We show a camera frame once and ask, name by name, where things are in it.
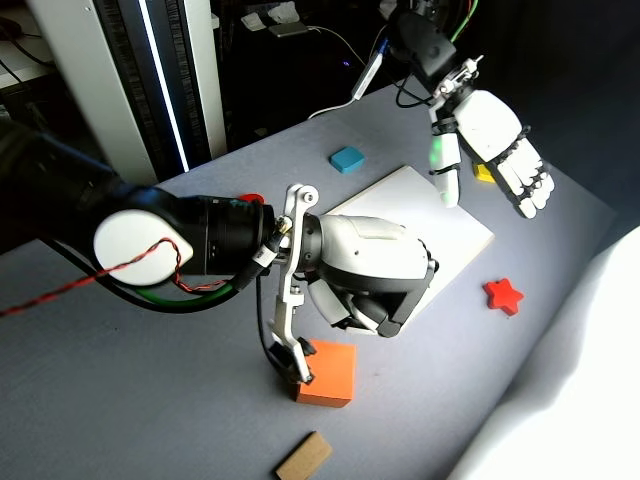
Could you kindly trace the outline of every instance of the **robotic hand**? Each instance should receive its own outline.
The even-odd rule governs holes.
[[[454,45],[432,22],[409,9],[396,10],[383,42],[431,92],[430,164],[442,201],[447,207],[458,204],[460,135],[473,161],[486,165],[522,216],[533,218],[545,207],[554,183],[526,138],[530,128],[493,94],[472,87],[482,56],[456,65]]]
[[[3,216],[40,238],[72,247],[96,268],[128,263],[100,280],[120,298],[166,313],[204,310],[280,264],[269,354],[297,382],[310,382],[313,375],[305,360],[310,345],[292,331],[295,309],[304,302],[293,284],[295,272],[305,274],[314,303],[332,326],[391,337],[411,317],[438,267],[424,243],[404,227],[375,218],[316,217],[308,210],[317,202],[314,187],[293,185],[276,219],[269,205],[177,198],[127,184],[45,135],[0,122]],[[131,262],[159,240],[168,243]],[[178,284],[178,268],[184,274],[233,277],[224,288],[184,301],[159,301],[139,289],[170,279]]]

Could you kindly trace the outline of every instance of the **yellow block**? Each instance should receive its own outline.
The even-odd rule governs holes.
[[[474,163],[473,174],[481,182],[496,183],[496,181],[491,176],[491,172],[485,165]]]

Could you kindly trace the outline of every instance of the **metal bracket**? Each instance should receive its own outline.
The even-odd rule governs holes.
[[[292,285],[293,274],[300,261],[302,245],[302,227],[304,214],[318,203],[318,190],[311,185],[291,185],[287,189],[284,205],[284,216],[288,217],[293,227],[289,230],[289,257],[280,266],[280,285],[276,297],[276,312],[271,328],[280,343],[293,355],[300,380],[308,383],[313,379],[300,342],[293,336],[292,323],[295,309],[304,304],[304,294],[300,287]]]

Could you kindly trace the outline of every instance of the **gray table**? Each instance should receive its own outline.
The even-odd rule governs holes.
[[[387,88],[166,184],[176,194],[262,192],[315,185],[316,213],[400,165],[426,170],[427,113],[400,110]],[[367,156],[341,175],[327,157],[353,145]],[[493,243],[391,339],[333,331],[310,300],[297,332],[358,345],[355,400],[344,409],[290,400],[260,350],[254,290],[199,314],[137,309],[99,286],[0,324],[3,479],[259,479],[308,432],[335,452],[321,479],[446,476],[492,410],[606,232],[613,212],[561,172],[534,220],[498,189],[462,171],[462,206]],[[78,276],[32,243],[0,258],[0,305]],[[273,311],[276,275],[264,284]],[[509,277],[526,298],[508,318],[486,307],[484,282]]]

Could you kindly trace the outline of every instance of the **blue block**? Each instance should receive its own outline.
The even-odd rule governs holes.
[[[364,163],[364,155],[360,150],[346,147],[331,155],[331,165],[340,173],[351,173]]]

